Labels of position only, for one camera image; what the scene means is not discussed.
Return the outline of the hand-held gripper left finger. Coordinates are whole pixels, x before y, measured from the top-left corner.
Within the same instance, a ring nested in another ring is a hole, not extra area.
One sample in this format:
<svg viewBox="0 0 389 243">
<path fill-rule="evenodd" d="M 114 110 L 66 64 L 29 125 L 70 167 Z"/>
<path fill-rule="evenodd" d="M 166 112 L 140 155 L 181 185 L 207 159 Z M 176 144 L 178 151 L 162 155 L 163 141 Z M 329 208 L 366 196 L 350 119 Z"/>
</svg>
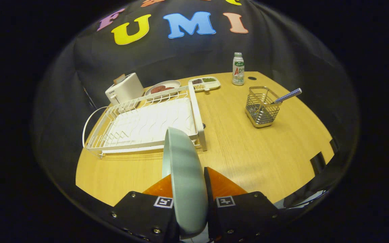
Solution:
<svg viewBox="0 0 389 243">
<path fill-rule="evenodd" d="M 142 242 L 179 242 L 171 175 L 142 193 L 128 192 L 111 209 L 111 222 Z"/>
</svg>

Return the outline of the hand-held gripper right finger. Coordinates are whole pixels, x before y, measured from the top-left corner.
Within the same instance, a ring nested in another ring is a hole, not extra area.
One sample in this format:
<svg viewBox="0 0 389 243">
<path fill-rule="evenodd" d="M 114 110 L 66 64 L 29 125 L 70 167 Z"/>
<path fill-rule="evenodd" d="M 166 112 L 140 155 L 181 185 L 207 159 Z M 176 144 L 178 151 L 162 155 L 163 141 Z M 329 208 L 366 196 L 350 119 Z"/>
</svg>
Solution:
<svg viewBox="0 0 389 243">
<path fill-rule="evenodd" d="M 210 167 L 204 178 L 211 242 L 260 242 L 279 228 L 280 211 L 263 193 L 248 193 Z"/>
</svg>

